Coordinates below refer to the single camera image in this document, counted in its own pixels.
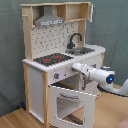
kitchen backsplash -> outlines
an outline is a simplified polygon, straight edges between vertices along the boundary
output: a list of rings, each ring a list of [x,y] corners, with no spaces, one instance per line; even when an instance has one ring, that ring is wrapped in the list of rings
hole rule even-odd
[[[78,33],[78,28],[79,22],[33,28],[31,33],[33,58],[66,50],[70,37]],[[73,38],[73,43],[78,46],[77,35]]]

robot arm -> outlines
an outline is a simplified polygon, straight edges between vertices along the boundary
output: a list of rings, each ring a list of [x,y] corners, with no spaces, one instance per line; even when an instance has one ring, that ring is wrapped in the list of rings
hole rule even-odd
[[[80,63],[74,63],[72,68],[84,75],[87,79],[97,81],[99,83],[98,89],[103,89],[107,93],[112,93],[118,96],[128,96],[128,79],[124,82],[121,89],[113,88],[114,71],[96,69],[87,64]]]
[[[98,83],[111,84],[114,80],[114,74],[101,69],[88,66],[87,64],[74,63],[72,65],[73,70],[85,75],[90,80],[95,80]]]

oven door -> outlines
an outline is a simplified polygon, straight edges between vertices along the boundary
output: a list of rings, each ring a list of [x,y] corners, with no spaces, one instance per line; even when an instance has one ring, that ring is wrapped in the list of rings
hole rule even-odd
[[[93,128],[96,96],[49,86],[49,122],[58,128]],[[84,109],[79,117],[73,112]]]

faucet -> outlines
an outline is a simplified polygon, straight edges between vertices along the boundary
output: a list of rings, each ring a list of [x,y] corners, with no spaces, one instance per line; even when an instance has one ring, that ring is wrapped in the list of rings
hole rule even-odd
[[[73,44],[73,42],[72,42],[72,39],[73,39],[73,37],[74,37],[75,35],[80,36],[80,41],[82,41],[82,35],[81,35],[80,33],[74,33],[74,34],[71,36],[71,38],[70,38],[70,43],[69,43],[68,46],[67,46],[68,49],[72,49],[73,47],[75,47],[75,44]]]

wooden toy kitchen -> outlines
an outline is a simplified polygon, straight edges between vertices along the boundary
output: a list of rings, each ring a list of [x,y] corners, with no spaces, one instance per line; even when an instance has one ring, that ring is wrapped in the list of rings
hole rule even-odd
[[[93,128],[97,82],[73,63],[100,69],[105,49],[85,44],[90,2],[22,4],[26,109],[45,128]],[[84,109],[82,119],[73,112]]]

